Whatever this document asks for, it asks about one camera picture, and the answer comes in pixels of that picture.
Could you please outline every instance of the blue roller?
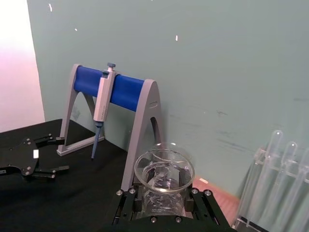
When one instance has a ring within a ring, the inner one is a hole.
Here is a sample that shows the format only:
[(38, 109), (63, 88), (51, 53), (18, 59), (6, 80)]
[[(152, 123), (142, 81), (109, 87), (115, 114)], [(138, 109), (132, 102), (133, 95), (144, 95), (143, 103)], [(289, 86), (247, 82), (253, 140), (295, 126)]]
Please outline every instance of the blue roller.
[[(79, 66), (76, 71), (74, 89), (96, 97), (101, 77), (102, 71)], [(111, 103), (135, 112), (143, 83), (143, 80), (117, 75), (112, 89)]]

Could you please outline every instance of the wooden floor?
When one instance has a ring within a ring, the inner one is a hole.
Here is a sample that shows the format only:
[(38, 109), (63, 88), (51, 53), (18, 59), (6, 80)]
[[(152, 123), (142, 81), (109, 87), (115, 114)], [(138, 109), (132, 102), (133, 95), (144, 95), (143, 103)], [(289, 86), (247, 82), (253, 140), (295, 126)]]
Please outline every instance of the wooden floor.
[(231, 225), (234, 222), (239, 205), (239, 199), (237, 197), (225, 192), (199, 176), (195, 177), (193, 187), (200, 191), (204, 191), (205, 189), (211, 190), (229, 224)]

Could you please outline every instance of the screw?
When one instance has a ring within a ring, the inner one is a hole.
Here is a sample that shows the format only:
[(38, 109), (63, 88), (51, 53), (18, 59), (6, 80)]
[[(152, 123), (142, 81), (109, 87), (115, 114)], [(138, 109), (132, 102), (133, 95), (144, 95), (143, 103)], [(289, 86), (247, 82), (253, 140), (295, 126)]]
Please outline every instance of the screw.
[(135, 189), (134, 188), (130, 188), (129, 192), (133, 194), (133, 193), (135, 193)]
[(115, 65), (115, 64), (113, 64), (113, 63), (107, 63), (107, 66), (108, 66), (108, 67), (111, 67), (111, 68), (116, 67), (116, 65)]
[(155, 218), (155, 217), (152, 217), (152, 218), (150, 219), (150, 221), (151, 221), (152, 223), (156, 223), (156, 218)]
[(193, 194), (197, 194), (197, 193), (198, 193), (198, 190), (197, 190), (196, 188), (193, 188), (193, 189), (192, 189), (192, 193), (193, 193)]
[(182, 218), (181, 217), (176, 217), (175, 220), (176, 220), (177, 223), (181, 223)]
[(210, 196), (211, 195), (211, 192), (209, 190), (205, 190), (204, 193), (205, 193), (206, 196)]
[(122, 190), (118, 190), (118, 191), (116, 192), (116, 194), (117, 194), (117, 196), (121, 196), (121, 195), (122, 195)]

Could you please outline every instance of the black table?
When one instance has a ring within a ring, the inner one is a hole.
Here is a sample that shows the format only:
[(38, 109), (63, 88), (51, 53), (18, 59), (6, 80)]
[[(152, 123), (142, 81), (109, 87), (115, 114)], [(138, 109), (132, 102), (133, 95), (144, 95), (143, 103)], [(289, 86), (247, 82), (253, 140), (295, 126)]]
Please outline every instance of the black table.
[[(59, 136), (61, 120), (0, 134), (0, 147), (18, 144), (23, 138)], [(93, 136), (70, 121), (68, 144)], [(56, 145), (40, 148), (40, 166), (69, 165), (55, 182), (25, 182), (21, 175), (0, 176), (0, 232), (95, 232), (105, 222), (108, 207), (121, 186), (126, 151), (104, 140), (94, 161), (92, 146), (60, 157)]]

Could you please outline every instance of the pipette stand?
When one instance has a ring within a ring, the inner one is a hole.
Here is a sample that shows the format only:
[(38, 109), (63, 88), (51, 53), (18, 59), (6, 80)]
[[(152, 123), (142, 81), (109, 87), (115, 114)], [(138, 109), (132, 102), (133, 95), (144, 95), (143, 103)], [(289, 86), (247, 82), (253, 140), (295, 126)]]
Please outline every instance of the pipette stand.
[[(79, 92), (85, 97), (93, 117), (95, 110), (93, 97), (97, 97), (101, 77), (102, 71), (74, 64), (70, 74), (69, 96), (60, 132), (60, 137), (64, 137), (65, 141), (67, 141), (70, 116)], [(133, 183), (134, 163), (137, 157), (141, 155), (141, 143), (149, 120), (154, 130), (155, 142), (162, 143), (165, 141), (158, 85), (154, 80), (143, 81), (118, 74), (114, 80), (111, 103), (136, 112), (121, 184), (121, 189), (127, 191)], [(57, 153), (64, 156), (89, 146), (93, 142), (94, 136), (71, 145), (60, 145)]]

